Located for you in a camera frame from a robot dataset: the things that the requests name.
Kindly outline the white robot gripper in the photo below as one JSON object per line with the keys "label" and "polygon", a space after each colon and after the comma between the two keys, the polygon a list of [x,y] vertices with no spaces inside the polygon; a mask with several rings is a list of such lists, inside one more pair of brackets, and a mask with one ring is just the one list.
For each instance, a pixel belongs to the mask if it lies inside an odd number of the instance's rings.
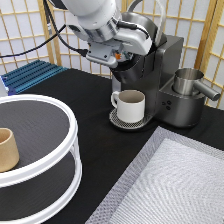
{"label": "white robot gripper", "polygon": [[78,19],[71,23],[71,30],[89,44],[116,41],[122,49],[118,54],[130,53],[146,55],[152,46],[148,31],[141,25],[117,19],[102,24],[91,22],[90,27],[81,26]]}

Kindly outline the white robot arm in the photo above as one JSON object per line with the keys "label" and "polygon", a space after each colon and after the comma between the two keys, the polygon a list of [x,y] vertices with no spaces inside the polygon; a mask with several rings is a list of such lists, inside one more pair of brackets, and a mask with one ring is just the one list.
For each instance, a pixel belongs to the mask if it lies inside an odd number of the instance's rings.
{"label": "white robot arm", "polygon": [[136,22],[125,21],[116,0],[48,1],[69,12],[67,26],[88,42],[88,60],[117,62],[122,54],[146,55],[152,46],[149,32]]}

